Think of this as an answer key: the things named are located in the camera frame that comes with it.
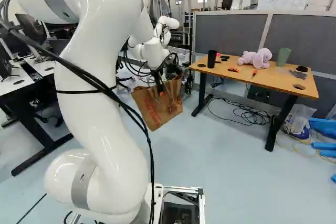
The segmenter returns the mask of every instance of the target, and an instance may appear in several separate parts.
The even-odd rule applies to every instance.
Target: gray partition wall
[[[258,50],[267,14],[197,15],[196,19],[195,52],[216,50],[242,55],[244,51]]]
[[[237,10],[194,14],[195,53],[242,55],[267,47],[277,60],[281,47],[292,49],[288,63],[310,67],[320,94],[318,101],[298,103],[317,109],[325,117],[336,103],[336,17],[308,11]],[[282,106],[286,94],[270,91],[268,103]]]
[[[288,63],[336,74],[336,17],[273,14],[264,46],[274,61],[287,47],[292,49]]]

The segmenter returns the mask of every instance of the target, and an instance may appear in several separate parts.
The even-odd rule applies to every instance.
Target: black mug
[[[208,68],[214,68],[215,67],[215,61],[216,61],[217,51],[210,50],[208,53]]]

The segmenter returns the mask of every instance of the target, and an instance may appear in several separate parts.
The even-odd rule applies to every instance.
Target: brown paper bag
[[[157,86],[134,88],[132,96],[151,131],[156,131],[182,112],[180,88],[181,78],[166,81],[161,94]]]

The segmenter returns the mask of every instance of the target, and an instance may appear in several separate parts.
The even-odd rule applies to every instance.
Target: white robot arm
[[[142,0],[18,2],[26,13],[45,22],[78,22],[60,56],[109,87],[116,85],[118,53],[131,34],[134,54],[155,69],[166,56],[162,44],[169,33],[159,38],[163,24],[178,26],[169,18],[161,20],[153,38]],[[61,64],[55,67],[55,83],[57,90],[95,90]],[[150,205],[144,200],[151,190],[148,165],[124,125],[117,103],[103,93],[59,93],[58,102],[68,128],[84,149],[69,150],[52,162],[45,176],[47,193],[73,211],[106,224],[129,224],[137,216],[148,221]]]
[[[165,49],[172,35],[170,29],[177,29],[179,21],[174,18],[162,16],[153,28],[149,15],[142,10],[138,24],[128,41],[128,49],[137,59],[144,59],[152,70],[155,70],[169,55]]]

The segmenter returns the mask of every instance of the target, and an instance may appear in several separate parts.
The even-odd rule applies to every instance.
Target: table leg
[[[61,137],[60,139],[54,141],[54,143],[53,143],[52,146],[45,147],[43,150],[39,151],[34,156],[30,157],[29,159],[27,159],[26,161],[24,161],[23,163],[21,163],[20,165],[18,165],[17,167],[15,167],[12,170],[12,172],[11,172],[12,176],[15,177],[16,175],[19,175],[25,169],[31,167],[37,161],[41,160],[42,158],[44,158],[45,156],[47,156],[49,153],[53,152],[58,147],[60,147],[61,145],[65,144],[67,141],[71,140],[72,138],[73,138],[73,135],[72,134],[68,134],[68,135],[66,135],[64,137]]]
[[[209,94],[205,99],[205,85],[206,85],[206,73],[201,72],[200,78],[200,85],[199,85],[199,95],[198,95],[198,106],[194,109],[193,113],[191,114],[193,117],[196,117],[198,113],[202,110],[202,108],[209,103],[211,98],[213,97],[212,94]]]
[[[18,117],[23,126],[39,141],[44,147],[48,148],[54,144],[54,140],[45,130],[35,121],[34,111],[27,101],[18,99],[11,101],[8,107],[14,115]]]
[[[16,116],[13,116],[12,112],[10,111],[9,108],[7,108],[7,106],[0,106],[0,109],[2,109],[2,111],[7,115],[7,121],[1,124],[2,128],[5,128],[7,126],[10,126],[12,123],[15,123],[18,121]]]
[[[35,121],[34,111],[30,107],[29,103],[24,100],[15,100],[8,103],[8,107],[11,109],[14,115],[21,121],[23,126],[30,131],[30,133],[44,146],[44,149],[37,154],[27,159],[19,166],[12,170],[12,175],[16,176],[23,172],[28,167],[32,166],[37,161],[41,160],[47,154],[51,153],[67,141],[73,138],[72,134],[68,134],[56,141],[54,141],[45,130]]]
[[[287,101],[285,102],[285,105],[283,105],[280,113],[277,116],[271,117],[270,119],[271,126],[269,127],[267,142],[265,146],[265,149],[268,150],[269,152],[273,151],[277,133],[280,130],[283,123],[285,122],[286,117],[293,108],[297,99],[298,97],[296,95],[291,94],[287,99]]]

